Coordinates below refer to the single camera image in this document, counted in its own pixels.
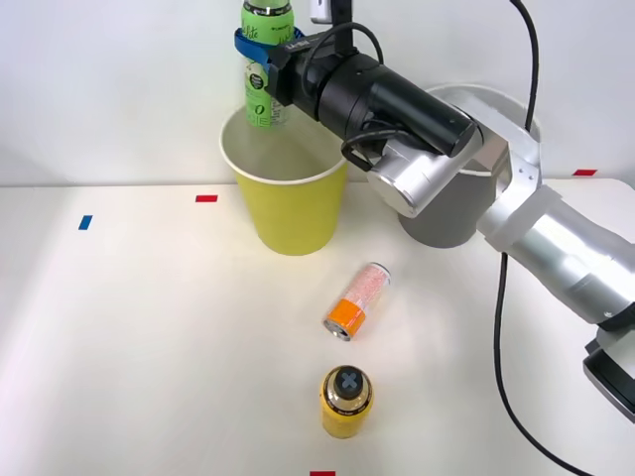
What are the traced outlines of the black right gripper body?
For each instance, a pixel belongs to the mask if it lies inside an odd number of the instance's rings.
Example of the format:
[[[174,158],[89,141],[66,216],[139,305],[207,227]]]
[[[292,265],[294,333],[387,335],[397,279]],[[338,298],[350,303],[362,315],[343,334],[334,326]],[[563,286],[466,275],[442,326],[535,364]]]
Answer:
[[[270,50],[270,93],[314,120],[348,118],[348,35],[336,29]]]

